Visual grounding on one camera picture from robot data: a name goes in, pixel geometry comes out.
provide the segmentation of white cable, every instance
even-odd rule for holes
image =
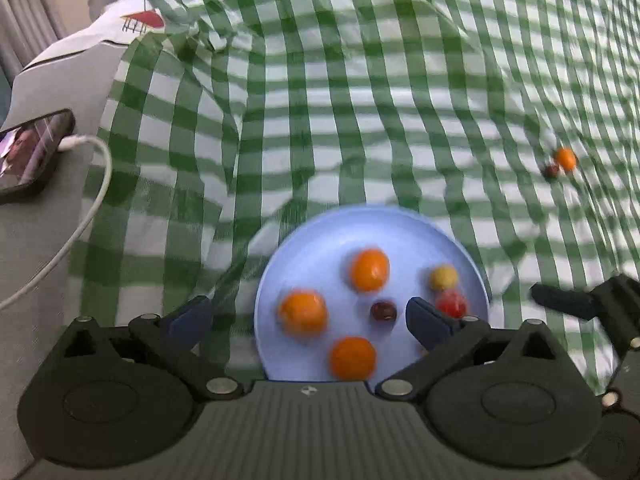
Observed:
[[[62,246],[62,248],[58,251],[51,261],[45,265],[40,272],[38,272],[35,276],[33,276],[23,288],[18,290],[14,295],[8,297],[2,303],[0,303],[0,310],[8,307],[12,303],[18,301],[25,294],[31,292],[34,288],[38,286],[38,284],[44,279],[44,277],[49,274],[53,268],[60,263],[60,260],[65,257],[65,255],[69,252],[71,245],[78,240],[82,232],[89,225],[89,222],[94,218],[98,208],[102,204],[102,200],[104,196],[107,194],[107,189],[109,187],[109,183],[111,181],[111,172],[113,171],[113,163],[111,161],[111,153],[106,145],[106,143],[99,139],[98,137],[86,137],[86,136],[69,136],[62,139],[60,145],[58,146],[59,152],[66,152],[68,150],[74,149],[76,146],[81,144],[93,144],[102,152],[104,156],[104,177],[102,178],[102,185],[100,186],[100,190],[98,191],[98,195],[95,197],[94,204],[91,206],[86,216],[82,219],[78,228],[71,235],[71,238],[66,241],[66,243]]]

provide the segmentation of face on phone screen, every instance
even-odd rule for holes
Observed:
[[[0,133],[0,190],[29,184],[70,133],[73,115],[57,112]]]

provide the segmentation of green and white checkered tablecloth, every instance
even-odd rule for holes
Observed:
[[[82,313],[123,324],[210,294],[201,350],[255,377],[279,242],[328,208],[392,203],[464,244],[494,326],[545,319],[606,384],[599,325],[527,291],[638,275],[640,0],[150,1],[171,25],[129,47],[104,110],[114,177],[72,253]],[[560,144],[578,170],[547,182]],[[101,179],[96,158],[87,205]]]

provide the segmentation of orange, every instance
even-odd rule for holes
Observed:
[[[331,349],[329,368],[341,381],[364,381],[376,369],[376,349],[363,337],[344,337]]]
[[[380,249],[359,252],[351,264],[351,283],[360,292],[380,290],[389,279],[389,260]]]
[[[558,148],[554,158],[565,171],[573,171],[576,167],[577,160],[575,158],[575,153],[569,148]]]
[[[324,299],[314,290],[294,290],[278,307],[284,330],[293,335],[317,335],[327,324],[329,315]]]

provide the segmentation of metal screw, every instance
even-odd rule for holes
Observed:
[[[207,382],[207,390],[212,394],[228,395],[238,389],[238,383],[228,377],[216,377]]]
[[[414,386],[409,381],[402,379],[389,379],[382,383],[382,391],[394,397],[410,394],[413,389]]]
[[[611,408],[615,406],[620,400],[620,396],[616,392],[607,392],[602,396],[600,402],[605,408]]]

